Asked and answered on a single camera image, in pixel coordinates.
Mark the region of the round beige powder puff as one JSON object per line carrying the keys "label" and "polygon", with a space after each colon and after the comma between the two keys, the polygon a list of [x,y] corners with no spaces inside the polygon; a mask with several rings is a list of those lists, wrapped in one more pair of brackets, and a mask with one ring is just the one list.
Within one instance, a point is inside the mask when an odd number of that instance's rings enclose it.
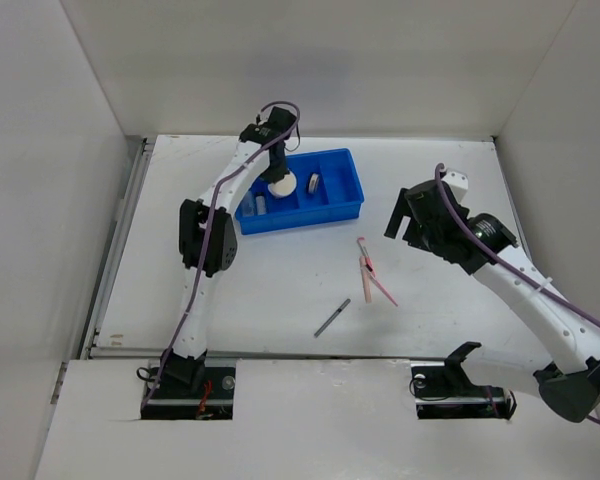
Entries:
{"label": "round beige powder puff", "polygon": [[297,179],[293,173],[288,173],[281,180],[268,185],[268,191],[274,198],[286,198],[294,193],[296,188]]}

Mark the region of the small bottle black cap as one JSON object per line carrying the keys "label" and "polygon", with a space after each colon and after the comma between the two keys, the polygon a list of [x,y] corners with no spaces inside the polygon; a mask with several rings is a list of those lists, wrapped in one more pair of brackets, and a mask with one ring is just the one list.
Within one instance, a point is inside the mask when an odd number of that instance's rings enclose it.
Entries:
{"label": "small bottle black cap", "polygon": [[266,198],[264,195],[257,195],[255,197],[255,206],[256,214],[258,216],[267,214]]}

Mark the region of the clear small bottle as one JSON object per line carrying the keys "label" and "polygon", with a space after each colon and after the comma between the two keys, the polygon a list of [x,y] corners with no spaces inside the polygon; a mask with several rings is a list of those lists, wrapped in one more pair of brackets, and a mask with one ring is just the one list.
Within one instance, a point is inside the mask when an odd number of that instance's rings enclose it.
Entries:
{"label": "clear small bottle", "polygon": [[252,217],[256,213],[255,201],[250,192],[248,192],[241,202],[241,212],[243,217]]}

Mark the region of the grey eyeliner pencil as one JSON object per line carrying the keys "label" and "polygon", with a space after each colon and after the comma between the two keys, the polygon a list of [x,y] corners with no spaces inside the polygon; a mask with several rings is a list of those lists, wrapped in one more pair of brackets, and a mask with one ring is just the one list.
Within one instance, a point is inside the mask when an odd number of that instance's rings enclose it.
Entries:
{"label": "grey eyeliner pencil", "polygon": [[313,337],[319,338],[324,331],[334,322],[334,320],[349,306],[351,303],[350,298],[346,298],[341,305],[323,322],[323,324],[314,332]]}

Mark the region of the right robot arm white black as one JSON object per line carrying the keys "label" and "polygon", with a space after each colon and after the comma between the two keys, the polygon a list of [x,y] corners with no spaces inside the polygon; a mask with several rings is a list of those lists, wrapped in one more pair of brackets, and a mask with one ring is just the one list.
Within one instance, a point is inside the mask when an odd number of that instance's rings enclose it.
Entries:
{"label": "right robot arm white black", "polygon": [[465,341],[442,365],[415,367],[425,401],[488,391],[534,395],[562,419],[580,423],[600,404],[600,324],[579,312],[532,263],[515,234],[489,213],[460,204],[466,189],[446,179],[400,190],[385,235],[430,253],[489,289],[544,347],[543,355],[490,354]]}

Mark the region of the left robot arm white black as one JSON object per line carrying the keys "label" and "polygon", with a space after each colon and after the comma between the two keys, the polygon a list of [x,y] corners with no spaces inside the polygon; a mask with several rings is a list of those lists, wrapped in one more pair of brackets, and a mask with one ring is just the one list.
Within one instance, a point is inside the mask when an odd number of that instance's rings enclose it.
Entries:
{"label": "left robot arm white black", "polygon": [[209,304],[223,272],[237,254],[234,215],[260,179],[275,198],[295,192],[298,181],[287,165],[286,142],[299,133],[300,109],[273,101],[239,134],[229,164],[196,200],[179,209],[178,250],[185,268],[180,319],[162,354],[153,390],[171,385],[181,396],[203,387]]}

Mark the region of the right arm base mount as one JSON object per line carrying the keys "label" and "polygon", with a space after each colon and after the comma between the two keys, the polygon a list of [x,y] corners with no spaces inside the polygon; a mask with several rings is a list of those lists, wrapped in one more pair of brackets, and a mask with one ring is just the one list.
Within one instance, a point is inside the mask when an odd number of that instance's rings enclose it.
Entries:
{"label": "right arm base mount", "polygon": [[413,362],[408,388],[419,420],[510,420],[517,410],[506,389],[474,385],[459,366],[444,362]]}

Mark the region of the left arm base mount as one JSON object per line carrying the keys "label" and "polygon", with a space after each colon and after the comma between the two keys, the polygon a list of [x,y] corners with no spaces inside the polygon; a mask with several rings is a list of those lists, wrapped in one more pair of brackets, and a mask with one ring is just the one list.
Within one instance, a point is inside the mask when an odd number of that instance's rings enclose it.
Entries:
{"label": "left arm base mount", "polygon": [[136,376],[144,383],[141,401],[157,387],[144,407],[142,420],[225,421],[233,419],[236,387],[236,362],[212,358],[206,362],[200,380],[189,386],[163,373],[157,379],[159,365],[139,367]]}

